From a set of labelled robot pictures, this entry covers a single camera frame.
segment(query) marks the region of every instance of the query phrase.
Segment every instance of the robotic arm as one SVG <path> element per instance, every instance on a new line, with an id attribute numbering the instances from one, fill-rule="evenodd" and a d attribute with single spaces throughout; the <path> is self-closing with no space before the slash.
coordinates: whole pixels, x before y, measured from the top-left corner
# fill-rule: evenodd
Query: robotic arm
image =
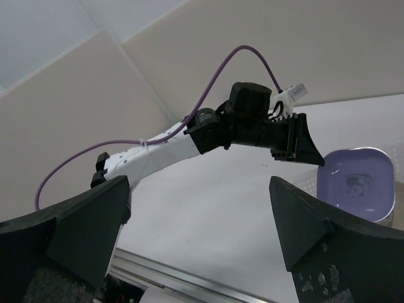
<path id="1" fill-rule="evenodd" d="M 307 128 L 305 114 L 293 114 L 291 93 L 300 94 L 301 87 L 281 93 L 280 118 L 268 114 L 271 90 L 254 83 L 235 83 L 229 99 L 217 110 L 200 109 L 188 123 L 184 132 L 178 133 L 165 144 L 137 146 L 122 153 L 98 157 L 97 172 L 92 187 L 119 175 L 126 175 L 131 187 L 143 178 L 182 160 L 230 145 L 240 144 L 270 148 L 275 160 L 324 165 Z M 163 138 L 179 127 L 172 126 L 154 137 Z"/>

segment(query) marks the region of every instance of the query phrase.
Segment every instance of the purple plate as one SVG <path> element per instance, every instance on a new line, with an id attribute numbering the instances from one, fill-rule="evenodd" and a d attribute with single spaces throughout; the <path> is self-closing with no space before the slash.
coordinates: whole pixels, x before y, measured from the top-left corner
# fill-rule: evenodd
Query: purple plate
<path id="1" fill-rule="evenodd" d="M 394 166 L 375 148 L 337 150 L 317 171 L 317 198 L 360 218 L 378 222 L 395 203 Z"/>

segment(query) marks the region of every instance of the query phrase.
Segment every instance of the scuff mark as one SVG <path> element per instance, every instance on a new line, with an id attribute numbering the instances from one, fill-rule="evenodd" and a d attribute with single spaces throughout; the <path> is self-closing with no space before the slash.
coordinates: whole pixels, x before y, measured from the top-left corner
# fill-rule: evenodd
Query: scuff mark
<path id="1" fill-rule="evenodd" d="M 313 285 L 311 285 L 310 281 L 307 281 L 306 284 L 302 288 L 303 292 L 307 292 L 308 290 L 311 290 L 311 291 L 314 290 Z"/>
<path id="2" fill-rule="evenodd" d="M 326 277 L 322 273 L 318 275 L 318 283 L 320 283 L 320 285 L 326 285 L 327 283 Z"/>
<path id="3" fill-rule="evenodd" d="M 322 301 L 322 303 L 355 303 L 354 299 L 352 298 L 352 293 L 349 288 L 339 294 L 336 294 L 331 299 L 327 301 Z"/>
<path id="4" fill-rule="evenodd" d="M 331 275 L 331 284 L 333 286 L 333 290 L 336 292 L 338 290 L 338 282 L 340 281 L 340 273 L 336 269 L 335 265 L 331 265 L 330 275 Z"/>

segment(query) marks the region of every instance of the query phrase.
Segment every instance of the purple container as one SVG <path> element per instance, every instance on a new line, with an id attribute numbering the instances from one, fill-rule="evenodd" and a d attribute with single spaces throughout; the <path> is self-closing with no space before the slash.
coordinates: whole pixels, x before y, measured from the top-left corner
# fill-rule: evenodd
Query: purple container
<path id="1" fill-rule="evenodd" d="M 355 216 L 379 222 L 395 204 L 394 166 L 376 148 L 337 150 L 317 171 L 317 198 Z"/>

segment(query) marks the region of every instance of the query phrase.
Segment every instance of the cable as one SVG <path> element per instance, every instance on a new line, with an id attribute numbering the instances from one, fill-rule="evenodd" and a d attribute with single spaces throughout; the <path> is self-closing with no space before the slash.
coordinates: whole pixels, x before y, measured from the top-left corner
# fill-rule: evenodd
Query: cable
<path id="1" fill-rule="evenodd" d="M 261 60 L 261 62 L 264 64 L 265 69 L 267 70 L 268 74 L 270 74 L 270 77 L 272 79 L 273 84 L 275 85 L 276 89 L 278 90 L 279 93 L 282 93 L 282 89 L 280 88 L 280 85 L 278 84 L 277 80 L 275 79 L 275 76 L 272 73 L 272 70 L 270 68 L 270 66 L 268 65 L 268 63 L 265 61 L 265 58 L 261 55 L 261 53 L 256 50 L 254 47 L 251 47 L 249 45 L 240 45 L 238 47 L 236 47 L 221 63 L 221 65 L 219 65 L 218 69 L 215 71 L 215 73 L 213 74 L 212 78 L 210 79 L 208 85 L 206 86 L 205 90 L 203 91 L 201 97 L 199 98 L 198 102 L 196 103 L 195 107 L 193 108 L 193 110 L 191 111 L 191 113 L 184 119 L 184 121 L 180 124 L 180 126 L 173 132 L 171 132 L 170 134 L 168 134 L 167 136 L 160 138 L 160 139 L 156 139 L 156 140 L 150 140 L 150 141 L 146 141 L 145 143 L 147 145 L 156 145 L 156 144 L 161 144 L 161 143 L 165 143 L 167 140 L 171 139 L 172 137 L 174 137 L 176 134 L 178 134 L 182 129 L 184 129 L 187 124 L 191 121 L 191 119 L 195 116 L 196 112 L 198 111 L 198 109 L 201 107 L 202 103 L 205 101 L 206 96 L 208 95 L 209 91 L 211 90 L 213 84 L 215 84 L 217 78 L 219 77 L 220 73 L 223 71 L 223 69 L 226 67 L 227 63 L 229 63 L 229 61 L 233 58 L 233 56 L 238 53 L 241 50 L 247 50 L 250 51 L 252 53 L 254 53 L 259 60 Z M 111 141 L 105 141 L 105 142 L 101 142 L 98 143 L 96 145 L 90 146 L 88 148 L 86 148 L 85 150 L 79 151 L 78 153 L 76 153 L 75 155 L 67 158 L 65 161 L 63 161 L 62 163 L 60 163 L 56 168 L 54 168 L 46 177 L 45 179 L 40 183 L 38 189 L 37 189 L 37 193 L 35 194 L 35 201 L 34 201 L 34 205 L 35 205 L 35 210 L 39 211 L 39 198 L 40 198 L 40 193 L 42 192 L 44 186 L 46 185 L 46 183 L 49 181 L 49 179 L 58 171 L 60 170 L 62 167 L 64 167 L 66 164 L 68 164 L 70 161 L 74 160 L 75 158 L 88 153 L 98 147 L 101 146 L 105 146 L 105 145 L 111 145 L 111 144 L 132 144 L 132 145 L 140 145 L 141 141 L 139 140 L 111 140 Z"/>

